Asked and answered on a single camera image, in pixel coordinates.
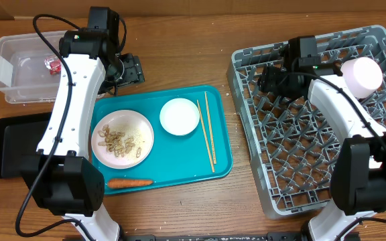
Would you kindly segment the orange carrot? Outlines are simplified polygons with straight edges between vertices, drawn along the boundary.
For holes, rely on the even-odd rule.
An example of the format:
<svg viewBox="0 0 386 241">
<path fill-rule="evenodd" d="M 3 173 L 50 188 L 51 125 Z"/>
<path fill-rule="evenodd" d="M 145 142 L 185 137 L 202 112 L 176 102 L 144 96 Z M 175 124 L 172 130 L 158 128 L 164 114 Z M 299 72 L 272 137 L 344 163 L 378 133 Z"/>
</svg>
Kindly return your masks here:
<svg viewBox="0 0 386 241">
<path fill-rule="evenodd" d="M 111 179 L 107 182 L 107 186 L 111 189 L 125 189 L 131 187 L 143 187 L 153 184 L 150 179 Z"/>
</svg>

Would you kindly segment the red snack wrapper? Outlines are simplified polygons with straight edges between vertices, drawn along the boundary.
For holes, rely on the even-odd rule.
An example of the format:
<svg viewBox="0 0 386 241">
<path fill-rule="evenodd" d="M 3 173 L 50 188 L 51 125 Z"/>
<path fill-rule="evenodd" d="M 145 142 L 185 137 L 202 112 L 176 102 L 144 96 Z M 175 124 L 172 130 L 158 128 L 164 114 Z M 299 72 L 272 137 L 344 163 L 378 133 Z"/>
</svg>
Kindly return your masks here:
<svg viewBox="0 0 386 241">
<path fill-rule="evenodd" d="M 61 61 L 55 55 L 48 56 L 44 60 L 44 64 L 45 64 L 46 68 L 49 70 L 49 73 L 51 75 L 56 75 L 56 74 L 59 74 L 61 72 L 61 69 L 62 69 Z"/>
</svg>

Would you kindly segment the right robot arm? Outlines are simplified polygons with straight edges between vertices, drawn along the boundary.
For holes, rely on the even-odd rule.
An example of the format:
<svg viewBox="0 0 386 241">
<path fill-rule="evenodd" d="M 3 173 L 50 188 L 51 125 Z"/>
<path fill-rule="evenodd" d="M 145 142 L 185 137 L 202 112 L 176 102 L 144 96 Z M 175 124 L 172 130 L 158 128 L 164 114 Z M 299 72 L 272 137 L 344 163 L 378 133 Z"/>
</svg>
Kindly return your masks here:
<svg viewBox="0 0 386 241">
<path fill-rule="evenodd" d="M 303 240 L 358 240 L 352 230 L 379 221 L 386 211 L 386 128 L 361 106 L 383 83 L 368 57 L 325 63 L 312 35 L 295 37 L 281 52 L 281 67 L 266 67 L 262 92 L 291 100 L 304 98 L 323 115 L 341 148 L 330 179 L 330 201 L 301 231 Z"/>
</svg>

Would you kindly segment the pink plate with food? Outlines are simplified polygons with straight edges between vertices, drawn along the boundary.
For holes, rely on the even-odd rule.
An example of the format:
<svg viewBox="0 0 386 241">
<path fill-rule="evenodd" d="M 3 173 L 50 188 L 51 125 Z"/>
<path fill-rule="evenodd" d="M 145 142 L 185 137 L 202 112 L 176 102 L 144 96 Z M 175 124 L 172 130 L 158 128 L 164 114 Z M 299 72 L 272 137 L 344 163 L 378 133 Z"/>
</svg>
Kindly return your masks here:
<svg viewBox="0 0 386 241">
<path fill-rule="evenodd" d="M 90 144 L 94 156 L 103 165 L 128 169 L 145 160 L 153 141 L 153 128 L 142 114 L 118 110 L 96 124 Z"/>
</svg>

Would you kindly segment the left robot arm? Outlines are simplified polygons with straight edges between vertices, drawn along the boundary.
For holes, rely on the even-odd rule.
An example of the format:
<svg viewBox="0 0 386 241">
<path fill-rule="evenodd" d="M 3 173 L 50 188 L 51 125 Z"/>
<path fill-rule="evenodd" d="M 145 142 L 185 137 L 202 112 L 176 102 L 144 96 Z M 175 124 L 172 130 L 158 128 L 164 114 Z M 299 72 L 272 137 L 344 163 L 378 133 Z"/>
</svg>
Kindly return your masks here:
<svg viewBox="0 0 386 241">
<path fill-rule="evenodd" d="M 21 176 L 38 207 L 72 224 L 85 240 L 122 240 L 103 205 L 103 174 L 89 161 L 88 138 L 97 96 L 142 83 L 139 58 L 124 54 L 126 24 L 108 7 L 91 7 L 86 27 L 73 25 L 53 52 L 61 61 L 58 93 L 36 152 Z"/>
</svg>

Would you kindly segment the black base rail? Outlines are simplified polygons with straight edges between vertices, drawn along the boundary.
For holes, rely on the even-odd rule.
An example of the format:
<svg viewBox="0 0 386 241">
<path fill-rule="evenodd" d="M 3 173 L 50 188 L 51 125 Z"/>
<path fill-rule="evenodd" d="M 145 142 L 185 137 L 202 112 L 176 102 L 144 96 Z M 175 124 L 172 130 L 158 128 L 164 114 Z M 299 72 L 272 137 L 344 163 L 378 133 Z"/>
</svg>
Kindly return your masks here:
<svg viewBox="0 0 386 241">
<path fill-rule="evenodd" d="M 269 232 L 266 235 L 154 236 L 124 235 L 122 241 L 306 241 L 300 232 Z"/>
</svg>

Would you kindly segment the white bowl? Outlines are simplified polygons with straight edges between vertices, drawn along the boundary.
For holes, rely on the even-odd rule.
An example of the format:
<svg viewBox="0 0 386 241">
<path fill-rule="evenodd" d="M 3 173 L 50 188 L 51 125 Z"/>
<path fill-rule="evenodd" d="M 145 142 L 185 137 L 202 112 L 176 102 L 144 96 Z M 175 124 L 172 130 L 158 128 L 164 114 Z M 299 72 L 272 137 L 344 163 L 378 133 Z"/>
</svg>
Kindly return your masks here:
<svg viewBox="0 0 386 241">
<path fill-rule="evenodd" d="M 198 107 L 186 98 L 174 98 L 166 102 L 159 114 L 161 126 L 169 134 L 190 134 L 199 123 Z"/>
</svg>

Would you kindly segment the black plastic tray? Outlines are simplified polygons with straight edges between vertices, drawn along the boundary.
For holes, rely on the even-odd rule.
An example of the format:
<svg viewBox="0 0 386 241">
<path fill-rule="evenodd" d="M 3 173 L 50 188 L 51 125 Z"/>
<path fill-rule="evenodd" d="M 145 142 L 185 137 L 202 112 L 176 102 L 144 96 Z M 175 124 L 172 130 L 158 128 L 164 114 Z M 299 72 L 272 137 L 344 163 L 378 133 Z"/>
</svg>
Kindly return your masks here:
<svg viewBox="0 0 386 241">
<path fill-rule="evenodd" d="M 19 177 L 48 128 L 49 112 L 0 118 L 0 179 Z"/>
</svg>

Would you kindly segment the clear plastic bin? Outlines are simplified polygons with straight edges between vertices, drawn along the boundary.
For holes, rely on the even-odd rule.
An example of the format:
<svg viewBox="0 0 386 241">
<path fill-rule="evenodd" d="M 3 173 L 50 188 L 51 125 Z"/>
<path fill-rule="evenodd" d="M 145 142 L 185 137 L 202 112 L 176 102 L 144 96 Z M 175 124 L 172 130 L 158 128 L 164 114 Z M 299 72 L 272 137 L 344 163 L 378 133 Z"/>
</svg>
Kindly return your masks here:
<svg viewBox="0 0 386 241">
<path fill-rule="evenodd" d="M 53 102 L 60 74 L 51 74 L 45 60 L 54 53 L 36 33 L 0 38 L 0 92 L 10 104 Z"/>
</svg>

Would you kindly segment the grey dishwasher rack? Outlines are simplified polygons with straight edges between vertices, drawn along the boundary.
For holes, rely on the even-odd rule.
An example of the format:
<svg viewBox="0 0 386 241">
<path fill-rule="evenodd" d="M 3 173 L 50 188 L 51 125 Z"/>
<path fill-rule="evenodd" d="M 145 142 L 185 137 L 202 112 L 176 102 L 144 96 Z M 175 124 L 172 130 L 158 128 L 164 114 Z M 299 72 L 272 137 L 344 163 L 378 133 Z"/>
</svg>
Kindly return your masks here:
<svg viewBox="0 0 386 241">
<path fill-rule="evenodd" d="M 362 101 L 386 128 L 386 29 L 372 25 L 327 33 L 317 38 L 318 53 L 327 62 L 358 57 L 376 61 L 383 84 Z M 282 63 L 282 43 L 237 50 L 227 70 L 236 112 L 247 138 L 251 169 L 264 214 L 271 219 L 323 208 L 340 145 L 315 106 L 262 93 L 257 81 L 263 69 Z"/>
</svg>

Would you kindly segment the peanut shells pile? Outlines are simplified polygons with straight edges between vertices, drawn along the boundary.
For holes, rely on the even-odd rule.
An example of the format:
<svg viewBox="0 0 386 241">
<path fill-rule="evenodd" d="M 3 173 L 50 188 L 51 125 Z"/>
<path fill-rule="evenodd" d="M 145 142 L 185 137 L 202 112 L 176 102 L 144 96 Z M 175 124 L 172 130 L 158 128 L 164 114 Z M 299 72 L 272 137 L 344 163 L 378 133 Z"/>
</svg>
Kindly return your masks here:
<svg viewBox="0 0 386 241">
<path fill-rule="evenodd" d="M 102 139 L 98 146 L 105 147 L 106 152 L 115 157 L 127 157 L 129 154 L 140 158 L 142 148 L 134 137 L 128 137 L 125 132 L 112 131 L 109 125 L 104 125 L 98 130 L 98 136 Z"/>
</svg>

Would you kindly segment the rice pile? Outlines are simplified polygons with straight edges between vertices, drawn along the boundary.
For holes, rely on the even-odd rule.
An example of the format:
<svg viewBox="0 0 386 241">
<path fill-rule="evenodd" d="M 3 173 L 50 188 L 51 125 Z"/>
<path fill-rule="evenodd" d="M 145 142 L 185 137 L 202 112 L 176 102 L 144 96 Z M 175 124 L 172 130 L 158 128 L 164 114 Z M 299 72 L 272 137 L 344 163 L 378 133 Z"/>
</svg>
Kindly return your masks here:
<svg viewBox="0 0 386 241">
<path fill-rule="evenodd" d="M 147 142 L 145 133 L 137 126 L 124 123 L 119 127 L 121 133 L 125 133 L 125 136 L 121 139 L 123 142 L 131 139 L 131 143 L 134 143 L 136 147 L 142 147 Z"/>
</svg>

